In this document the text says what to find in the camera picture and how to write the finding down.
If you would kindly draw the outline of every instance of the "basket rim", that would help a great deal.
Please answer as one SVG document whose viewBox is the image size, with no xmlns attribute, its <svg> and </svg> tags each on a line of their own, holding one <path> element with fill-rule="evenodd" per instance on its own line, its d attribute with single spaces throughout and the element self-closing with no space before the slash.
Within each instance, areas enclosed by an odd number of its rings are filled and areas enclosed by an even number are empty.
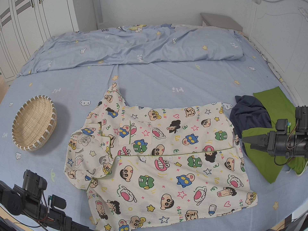
<svg viewBox="0 0 308 231">
<path fill-rule="evenodd" d="M 29 103 L 32 103 L 33 101 L 36 100 L 40 100 L 40 99 L 45 99 L 48 100 L 51 103 L 52 106 L 52 113 L 51 113 L 51 118 L 49 121 L 49 125 L 47 127 L 47 129 L 45 130 L 44 134 L 41 135 L 41 137 L 34 142 L 32 145 L 30 146 L 21 146 L 20 144 L 17 143 L 16 138 L 15 138 L 15 126 L 17 126 L 15 123 L 17 122 L 17 118 L 18 115 L 21 113 L 21 110 L 25 110 L 25 107 L 29 105 Z M 53 128 L 54 126 L 56 126 L 56 109 L 55 109 L 55 105 L 54 102 L 52 101 L 52 99 L 46 95 L 38 95 L 35 96 L 33 98 L 30 98 L 27 102 L 25 102 L 21 108 L 18 110 L 14 120 L 13 120 L 13 124 L 12 124 L 12 139 L 14 144 L 21 150 L 25 150 L 25 151 L 35 151 L 36 149 L 38 149 L 39 146 L 42 146 L 42 144 L 45 144 L 46 141 L 49 139 L 49 134 L 53 132 Z"/>
</svg>

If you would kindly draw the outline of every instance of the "white headboard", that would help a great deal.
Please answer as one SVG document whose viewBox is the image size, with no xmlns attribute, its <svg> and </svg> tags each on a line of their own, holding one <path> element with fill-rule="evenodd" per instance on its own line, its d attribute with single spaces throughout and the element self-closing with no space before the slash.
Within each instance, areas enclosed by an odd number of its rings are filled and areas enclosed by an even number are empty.
<svg viewBox="0 0 308 231">
<path fill-rule="evenodd" d="M 253 0 L 244 33 L 298 105 L 308 105 L 308 0 Z"/>
</svg>

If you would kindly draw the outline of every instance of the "green garment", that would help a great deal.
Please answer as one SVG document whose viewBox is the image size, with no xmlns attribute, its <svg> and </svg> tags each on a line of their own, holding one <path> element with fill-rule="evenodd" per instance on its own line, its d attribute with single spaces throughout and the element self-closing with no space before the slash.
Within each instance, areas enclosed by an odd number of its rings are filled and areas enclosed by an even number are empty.
<svg viewBox="0 0 308 231">
<path fill-rule="evenodd" d="M 288 119 L 291 123 L 291 130 L 295 126 L 295 107 L 287 99 L 279 87 L 263 92 L 253 94 L 263 104 L 268 111 L 271 118 L 273 128 L 251 128 L 242 132 L 242 137 L 267 134 L 270 131 L 275 131 L 276 121 L 278 119 Z M 260 173 L 269 182 L 275 182 L 279 172 L 283 166 L 277 166 L 274 163 L 274 157 L 270 156 L 267 152 L 261 152 L 250 148 L 250 144 L 244 143 L 249 159 L 256 165 Z M 287 160 L 283 156 L 277 156 L 276 162 L 283 164 Z M 303 157 L 296 157 L 288 163 L 288 166 L 293 169 L 297 174 L 300 174 L 305 167 L 307 159 Z"/>
</svg>

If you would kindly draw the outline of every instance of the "nightstand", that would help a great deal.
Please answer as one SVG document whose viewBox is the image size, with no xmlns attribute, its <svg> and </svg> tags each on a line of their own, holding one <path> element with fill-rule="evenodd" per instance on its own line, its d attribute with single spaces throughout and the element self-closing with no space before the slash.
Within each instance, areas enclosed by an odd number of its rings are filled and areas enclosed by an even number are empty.
<svg viewBox="0 0 308 231">
<path fill-rule="evenodd" d="M 243 27 L 229 16 L 213 13 L 200 13 L 200 15 L 202 17 L 202 26 L 216 26 L 240 32 L 243 30 Z"/>
</svg>

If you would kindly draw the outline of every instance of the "pink star print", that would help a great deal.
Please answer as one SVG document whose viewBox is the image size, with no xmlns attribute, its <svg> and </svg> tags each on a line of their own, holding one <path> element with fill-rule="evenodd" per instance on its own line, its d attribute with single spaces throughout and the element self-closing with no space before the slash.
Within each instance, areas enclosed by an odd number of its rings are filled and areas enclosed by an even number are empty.
<svg viewBox="0 0 308 231">
<path fill-rule="evenodd" d="M 181 197 L 182 199 L 187 196 L 187 194 L 184 193 L 184 191 L 178 192 L 179 195 L 177 195 L 177 197 Z"/>
<path fill-rule="evenodd" d="M 144 130 L 144 132 L 142 132 L 142 134 L 143 134 L 144 136 L 149 136 L 149 133 L 150 133 L 150 132 L 148 132 L 147 130 Z"/>
<path fill-rule="evenodd" d="M 120 131 L 118 129 L 113 129 L 116 135 L 119 135 Z"/>
<path fill-rule="evenodd" d="M 196 127 L 196 126 L 194 125 L 194 126 L 191 127 L 191 128 L 192 128 L 194 131 L 196 131 L 196 130 L 198 131 L 198 128 L 199 128 L 199 127 Z"/>
</svg>

